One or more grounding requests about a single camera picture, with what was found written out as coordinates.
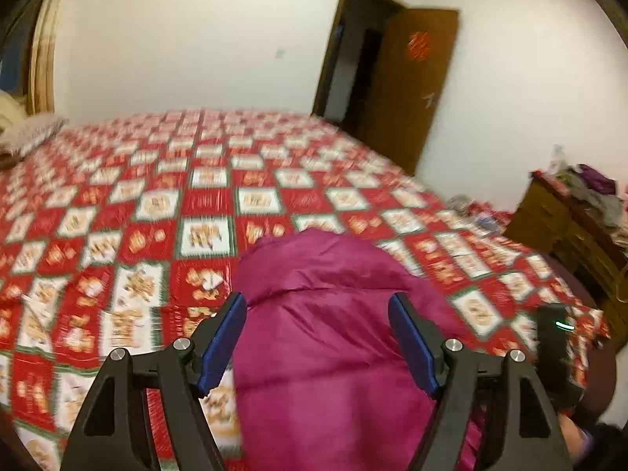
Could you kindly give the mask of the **magenta quilted down jacket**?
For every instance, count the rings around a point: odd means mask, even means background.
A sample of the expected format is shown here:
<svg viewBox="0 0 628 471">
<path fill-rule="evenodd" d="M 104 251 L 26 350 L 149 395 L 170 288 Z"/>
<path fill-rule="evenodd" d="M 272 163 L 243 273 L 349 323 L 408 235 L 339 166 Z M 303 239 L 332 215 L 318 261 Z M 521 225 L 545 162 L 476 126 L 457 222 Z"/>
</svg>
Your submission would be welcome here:
<svg viewBox="0 0 628 471">
<path fill-rule="evenodd" d="M 471 333 L 441 291 L 367 240 L 310 228 L 264 237 L 233 287 L 247 303 L 233 354 L 253 470 L 403 470 L 432 414 L 393 334 L 402 292 L 447 337 Z"/>
</svg>

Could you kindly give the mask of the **pile of clothes on dresser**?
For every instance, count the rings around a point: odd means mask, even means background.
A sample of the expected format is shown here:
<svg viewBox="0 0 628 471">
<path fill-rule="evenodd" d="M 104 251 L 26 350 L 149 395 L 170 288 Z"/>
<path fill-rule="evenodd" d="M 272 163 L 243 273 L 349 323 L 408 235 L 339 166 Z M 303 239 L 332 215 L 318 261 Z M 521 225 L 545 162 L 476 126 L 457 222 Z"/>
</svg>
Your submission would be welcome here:
<svg viewBox="0 0 628 471">
<path fill-rule="evenodd" d="M 626 203 L 617 194 L 616 181 L 589 165 L 571 164 L 562 145 L 553 146 L 548 167 L 534 170 L 531 177 L 547 181 L 560 195 L 595 208 L 607 228 L 627 225 Z"/>
</svg>

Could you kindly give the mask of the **brown wooden dresser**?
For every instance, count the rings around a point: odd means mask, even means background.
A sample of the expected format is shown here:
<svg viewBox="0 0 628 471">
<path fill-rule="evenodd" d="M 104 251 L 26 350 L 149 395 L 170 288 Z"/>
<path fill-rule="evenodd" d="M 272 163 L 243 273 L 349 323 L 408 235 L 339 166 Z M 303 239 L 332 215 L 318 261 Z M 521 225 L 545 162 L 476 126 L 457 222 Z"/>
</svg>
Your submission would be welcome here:
<svg viewBox="0 0 628 471">
<path fill-rule="evenodd" d="M 534 171 L 504 235 L 556 258 L 574 276 L 581 273 L 614 326 L 626 329 L 627 250 L 613 241 L 592 207 Z"/>
</svg>

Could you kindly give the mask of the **red patchwork bear bedspread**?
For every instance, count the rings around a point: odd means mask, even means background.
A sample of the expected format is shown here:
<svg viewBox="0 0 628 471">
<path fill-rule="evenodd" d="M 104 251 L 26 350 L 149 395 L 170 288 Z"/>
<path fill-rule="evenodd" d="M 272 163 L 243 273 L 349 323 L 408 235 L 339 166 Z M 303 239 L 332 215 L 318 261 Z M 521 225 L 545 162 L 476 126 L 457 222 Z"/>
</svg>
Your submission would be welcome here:
<svg viewBox="0 0 628 471">
<path fill-rule="evenodd" d="M 187 111 L 65 128 L 1 176 L 1 405 L 37 465 L 60 468 L 106 354 L 190 336 L 248 250 L 299 232 L 329 240 L 342 279 L 430 282 L 430 316 L 482 352 L 532 353 L 549 303 L 574 306 L 581 351 L 608 332 L 547 258 L 323 120 Z"/>
</svg>

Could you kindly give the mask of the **grey striped pillow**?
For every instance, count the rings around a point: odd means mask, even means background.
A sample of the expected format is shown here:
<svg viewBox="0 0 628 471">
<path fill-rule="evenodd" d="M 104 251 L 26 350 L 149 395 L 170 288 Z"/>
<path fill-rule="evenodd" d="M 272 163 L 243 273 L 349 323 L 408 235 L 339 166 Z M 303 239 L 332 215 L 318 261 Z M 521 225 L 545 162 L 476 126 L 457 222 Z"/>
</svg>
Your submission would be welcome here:
<svg viewBox="0 0 628 471">
<path fill-rule="evenodd" d="M 1 156 L 26 156 L 66 123 L 67 119 L 60 115 L 39 113 L 12 124 L 1 132 Z"/>
</svg>

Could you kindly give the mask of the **brown wooden door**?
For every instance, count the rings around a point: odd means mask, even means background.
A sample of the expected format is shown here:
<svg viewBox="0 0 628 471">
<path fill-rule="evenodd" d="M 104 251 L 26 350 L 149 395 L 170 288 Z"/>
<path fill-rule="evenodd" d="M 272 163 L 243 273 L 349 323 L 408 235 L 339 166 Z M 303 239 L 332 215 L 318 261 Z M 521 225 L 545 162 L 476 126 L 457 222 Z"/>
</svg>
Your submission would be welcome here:
<svg viewBox="0 0 628 471">
<path fill-rule="evenodd" d="M 383 31 L 358 132 L 365 145 L 415 174 L 432 126 L 435 110 L 422 97 L 438 92 L 438 102 L 460 24 L 460 12 L 439 7 L 413 7 L 397 12 Z M 427 31 L 431 53 L 426 61 L 408 55 L 409 35 Z"/>
</svg>

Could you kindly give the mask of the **cream wooden headboard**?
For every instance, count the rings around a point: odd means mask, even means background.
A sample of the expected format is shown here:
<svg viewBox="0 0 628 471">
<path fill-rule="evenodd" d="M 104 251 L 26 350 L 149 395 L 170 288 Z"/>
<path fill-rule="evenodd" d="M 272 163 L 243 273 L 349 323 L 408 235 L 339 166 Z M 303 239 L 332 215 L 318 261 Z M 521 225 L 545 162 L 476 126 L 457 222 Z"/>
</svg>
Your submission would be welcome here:
<svg viewBox="0 0 628 471">
<path fill-rule="evenodd" d="M 27 118 L 24 107 L 10 94 L 0 90 L 0 130 L 4 132 Z"/>
</svg>

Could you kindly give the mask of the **red door decoration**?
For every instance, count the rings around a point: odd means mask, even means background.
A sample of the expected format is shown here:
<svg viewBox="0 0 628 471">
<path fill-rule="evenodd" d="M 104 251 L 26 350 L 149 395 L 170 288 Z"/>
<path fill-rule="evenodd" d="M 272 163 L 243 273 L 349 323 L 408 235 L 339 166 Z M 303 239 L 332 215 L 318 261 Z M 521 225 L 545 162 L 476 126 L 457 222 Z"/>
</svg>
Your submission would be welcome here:
<svg viewBox="0 0 628 471">
<path fill-rule="evenodd" d="M 413 61 L 423 62 L 431 53 L 431 35 L 427 31 L 417 31 L 409 35 L 408 55 Z"/>
</svg>

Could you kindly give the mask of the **beige patterned curtain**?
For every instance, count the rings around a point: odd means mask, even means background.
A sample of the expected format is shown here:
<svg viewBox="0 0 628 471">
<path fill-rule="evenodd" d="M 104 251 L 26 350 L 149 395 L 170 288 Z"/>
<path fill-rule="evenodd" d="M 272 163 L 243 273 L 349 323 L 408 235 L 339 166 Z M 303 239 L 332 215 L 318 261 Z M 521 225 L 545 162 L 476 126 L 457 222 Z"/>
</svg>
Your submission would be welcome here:
<svg viewBox="0 0 628 471">
<path fill-rule="evenodd" d="M 27 110 L 30 115 L 54 112 L 54 53 L 62 0 L 42 0 L 33 34 Z"/>
</svg>

